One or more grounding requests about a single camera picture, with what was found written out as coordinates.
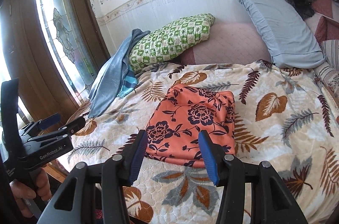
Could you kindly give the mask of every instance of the light blue pillow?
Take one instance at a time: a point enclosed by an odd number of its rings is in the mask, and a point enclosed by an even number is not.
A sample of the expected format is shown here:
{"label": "light blue pillow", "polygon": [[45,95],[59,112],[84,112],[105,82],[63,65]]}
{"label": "light blue pillow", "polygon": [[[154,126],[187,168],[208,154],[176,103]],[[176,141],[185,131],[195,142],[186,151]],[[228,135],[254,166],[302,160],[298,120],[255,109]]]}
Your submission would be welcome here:
{"label": "light blue pillow", "polygon": [[320,46],[285,0],[238,0],[249,13],[278,68],[314,68],[325,61]]}

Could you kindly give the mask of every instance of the silver bolt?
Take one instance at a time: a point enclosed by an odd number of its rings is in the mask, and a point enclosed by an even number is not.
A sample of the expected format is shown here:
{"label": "silver bolt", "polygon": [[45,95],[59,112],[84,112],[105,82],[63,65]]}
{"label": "silver bolt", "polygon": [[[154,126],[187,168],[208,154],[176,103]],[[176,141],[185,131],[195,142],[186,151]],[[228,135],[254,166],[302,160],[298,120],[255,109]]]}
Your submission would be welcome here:
{"label": "silver bolt", "polygon": [[79,163],[77,163],[76,165],[75,165],[75,167],[77,168],[77,169],[82,169],[82,168],[84,168],[86,166],[86,164],[84,163],[84,162],[79,162]]}
{"label": "silver bolt", "polygon": [[122,155],[121,154],[115,154],[112,157],[113,161],[120,161],[122,159]]}
{"label": "silver bolt", "polygon": [[231,154],[226,154],[224,158],[226,161],[232,161],[234,159],[234,156]]}
{"label": "silver bolt", "polygon": [[269,168],[271,166],[271,163],[269,161],[262,161],[261,164],[264,168]]}

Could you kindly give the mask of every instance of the orange floral cloth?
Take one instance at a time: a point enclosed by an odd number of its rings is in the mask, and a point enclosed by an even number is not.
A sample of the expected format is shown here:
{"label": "orange floral cloth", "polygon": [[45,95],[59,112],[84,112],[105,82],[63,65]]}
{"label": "orange floral cloth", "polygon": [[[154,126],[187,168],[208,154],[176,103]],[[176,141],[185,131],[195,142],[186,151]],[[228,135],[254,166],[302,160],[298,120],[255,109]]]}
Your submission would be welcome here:
{"label": "orange floral cloth", "polygon": [[205,167],[198,134],[206,130],[225,153],[234,150],[234,97],[178,84],[168,89],[150,118],[146,157],[171,164]]}

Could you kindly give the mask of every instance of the floral blanket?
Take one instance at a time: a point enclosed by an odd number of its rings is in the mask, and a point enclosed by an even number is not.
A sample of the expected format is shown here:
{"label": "floral blanket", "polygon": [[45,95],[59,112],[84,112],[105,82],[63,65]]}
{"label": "floral blanket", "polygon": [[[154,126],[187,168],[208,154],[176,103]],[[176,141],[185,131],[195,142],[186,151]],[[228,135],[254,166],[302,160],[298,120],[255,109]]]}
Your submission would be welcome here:
{"label": "floral blanket", "polygon": [[[235,100],[235,153],[243,162],[268,160],[296,198],[309,223],[326,219],[339,201],[338,106],[313,70],[281,70],[265,61],[175,65],[143,69],[138,87],[116,98],[106,112],[87,119],[72,137],[74,150],[59,158],[70,171],[76,163],[97,164],[121,152],[144,129],[167,89],[193,85],[231,91]],[[85,116],[89,103],[71,118]],[[124,189],[129,213],[147,223],[215,223],[223,188],[204,168],[143,160],[139,177]],[[246,185],[244,224],[250,222]]]}

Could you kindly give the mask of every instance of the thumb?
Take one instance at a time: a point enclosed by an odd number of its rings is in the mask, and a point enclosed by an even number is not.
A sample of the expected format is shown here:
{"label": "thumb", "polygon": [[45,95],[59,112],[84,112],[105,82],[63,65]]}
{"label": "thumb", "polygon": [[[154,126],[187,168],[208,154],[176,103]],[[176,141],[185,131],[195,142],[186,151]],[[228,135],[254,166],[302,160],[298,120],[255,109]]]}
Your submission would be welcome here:
{"label": "thumb", "polygon": [[33,199],[36,197],[34,190],[19,181],[12,182],[11,189],[16,198]]}

